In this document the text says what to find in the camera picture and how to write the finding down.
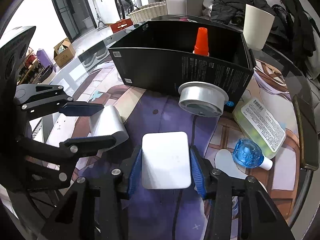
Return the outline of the purple bag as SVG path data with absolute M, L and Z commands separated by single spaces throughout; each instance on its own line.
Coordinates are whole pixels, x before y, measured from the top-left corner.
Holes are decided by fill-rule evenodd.
M 42 66 L 44 68 L 47 68 L 52 64 L 52 61 L 50 60 L 49 56 L 47 55 L 47 53 L 43 49 L 39 49 L 36 52 L 36 56 L 37 56 L 40 64 L 42 64 Z

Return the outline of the blue glass bottle white cap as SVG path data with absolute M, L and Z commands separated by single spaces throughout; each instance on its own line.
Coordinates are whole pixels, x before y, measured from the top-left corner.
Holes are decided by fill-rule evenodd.
M 245 168 L 260 167 L 268 171 L 273 166 L 272 160 L 263 155 L 261 148 L 255 142 L 247 138 L 240 138 L 238 140 L 233 150 L 232 157 L 237 164 Z

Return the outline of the white rectangular box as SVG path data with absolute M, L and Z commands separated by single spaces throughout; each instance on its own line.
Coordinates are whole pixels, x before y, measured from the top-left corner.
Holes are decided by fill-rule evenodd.
M 143 136 L 142 185 L 148 190 L 186 189 L 191 185 L 189 144 L 185 132 Z

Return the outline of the silver round tin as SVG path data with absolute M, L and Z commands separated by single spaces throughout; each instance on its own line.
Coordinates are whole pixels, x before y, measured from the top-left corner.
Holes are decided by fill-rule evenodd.
M 206 82 L 187 82 L 178 88 L 181 109 L 207 118 L 219 117 L 229 97 L 220 87 Z

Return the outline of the black cardboard box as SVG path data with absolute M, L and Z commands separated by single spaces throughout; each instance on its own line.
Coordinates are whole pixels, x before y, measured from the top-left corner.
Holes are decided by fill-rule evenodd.
M 199 27 L 208 30 L 209 56 L 193 53 Z M 216 22 L 148 21 L 108 50 L 126 85 L 178 96 L 186 82 L 211 83 L 227 93 L 227 112 L 235 109 L 256 65 L 242 32 Z

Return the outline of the white rounded device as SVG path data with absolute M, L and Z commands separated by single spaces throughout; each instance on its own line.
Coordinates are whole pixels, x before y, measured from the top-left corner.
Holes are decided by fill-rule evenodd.
M 103 150 L 106 151 L 115 148 L 129 139 L 121 116 L 116 107 L 112 105 L 105 106 L 103 110 L 91 116 L 89 119 L 89 126 L 91 136 L 93 137 L 112 135 L 115 138 L 116 143 L 114 146 L 103 148 Z

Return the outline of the wicker laundry basket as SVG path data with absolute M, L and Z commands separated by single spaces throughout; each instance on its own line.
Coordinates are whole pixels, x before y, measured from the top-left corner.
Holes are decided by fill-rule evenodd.
M 133 24 L 138 24 L 159 16 L 167 14 L 167 5 L 165 2 L 155 2 L 141 6 L 128 14 Z

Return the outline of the brown cardboard box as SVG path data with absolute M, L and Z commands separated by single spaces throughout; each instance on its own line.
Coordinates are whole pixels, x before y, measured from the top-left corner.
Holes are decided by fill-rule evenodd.
M 63 68 L 74 56 L 75 50 L 69 38 L 65 38 L 54 47 L 54 61 L 60 68 Z

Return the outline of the cream tumbler cup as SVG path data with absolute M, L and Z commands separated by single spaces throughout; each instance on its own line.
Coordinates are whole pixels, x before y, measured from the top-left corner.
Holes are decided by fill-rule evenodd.
M 247 46 L 253 50 L 262 50 L 273 22 L 272 14 L 246 4 L 243 35 Z

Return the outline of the glue bottle orange cap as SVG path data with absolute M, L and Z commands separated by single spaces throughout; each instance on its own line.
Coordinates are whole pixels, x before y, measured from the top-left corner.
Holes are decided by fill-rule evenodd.
M 207 28 L 199 27 L 193 53 L 201 56 L 209 56 Z

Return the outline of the pile of black clothes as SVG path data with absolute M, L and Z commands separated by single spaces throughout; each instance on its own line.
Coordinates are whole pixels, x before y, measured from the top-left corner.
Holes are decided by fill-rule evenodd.
M 265 43 L 288 56 L 297 66 L 319 67 L 319 29 L 299 0 L 212 0 L 210 19 L 243 29 L 249 48 Z

